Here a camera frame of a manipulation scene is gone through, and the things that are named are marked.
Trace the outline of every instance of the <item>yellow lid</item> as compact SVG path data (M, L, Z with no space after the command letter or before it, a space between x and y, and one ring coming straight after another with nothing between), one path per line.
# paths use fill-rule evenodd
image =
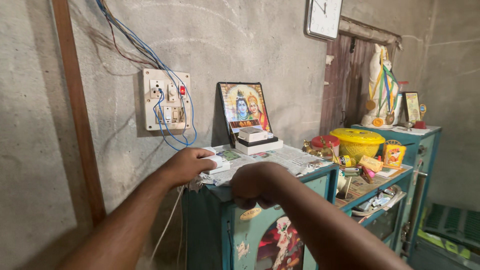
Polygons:
M330 135L339 138L342 141L363 143L363 144L382 144L385 142L380 134L353 128L337 128L334 131L330 131Z

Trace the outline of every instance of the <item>clock hand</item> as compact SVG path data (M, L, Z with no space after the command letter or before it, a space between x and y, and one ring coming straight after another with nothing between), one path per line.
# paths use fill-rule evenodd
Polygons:
M314 1L315 1L315 3L317 3L318 7L319 7L319 8L324 12L324 14L325 14L325 10L320 6L320 4L317 2L317 0L314 0Z

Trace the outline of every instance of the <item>hand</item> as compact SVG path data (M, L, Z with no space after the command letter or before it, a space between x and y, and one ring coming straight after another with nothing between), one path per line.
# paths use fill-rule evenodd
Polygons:
M282 165L257 162L239 168L230 185L240 208L251 209L258 202L265 209L275 205L278 184L291 179L295 180L295 177Z
M186 147L167 160L157 172L168 182L169 188L175 188L190 182L203 171L215 169L215 161L201 159L214 154L202 148Z

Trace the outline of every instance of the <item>red lid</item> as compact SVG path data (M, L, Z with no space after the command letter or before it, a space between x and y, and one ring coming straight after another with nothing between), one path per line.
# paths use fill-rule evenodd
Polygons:
M325 135L325 136L317 136L317 137L313 138L312 139L312 146L313 147L318 147L318 148L324 147L324 144L322 143L320 137L322 137L325 140L325 142L327 144L327 147L330 147L329 142L332 143L333 147L340 145L340 140L337 137L335 137L333 135Z

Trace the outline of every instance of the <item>red wire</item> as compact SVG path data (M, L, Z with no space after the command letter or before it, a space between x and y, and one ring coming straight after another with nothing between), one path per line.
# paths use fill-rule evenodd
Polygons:
M115 41L115 34L113 33L113 27L112 27L112 23L108 20L107 17L105 17L107 19L107 22L108 22L108 25L110 26L110 29L112 30L112 37L113 37L113 44L115 45L115 48L117 49L117 52L119 52L119 54L121 56L123 56L124 58L130 60L130 61L133 61L135 63L139 63L139 64L148 64L148 65L151 65L153 68L156 68L152 63L150 62L143 62L143 61L138 61L138 60L134 60L132 58L128 58L126 57L125 55L122 54L122 52L119 50L119 48L117 47L117 42Z

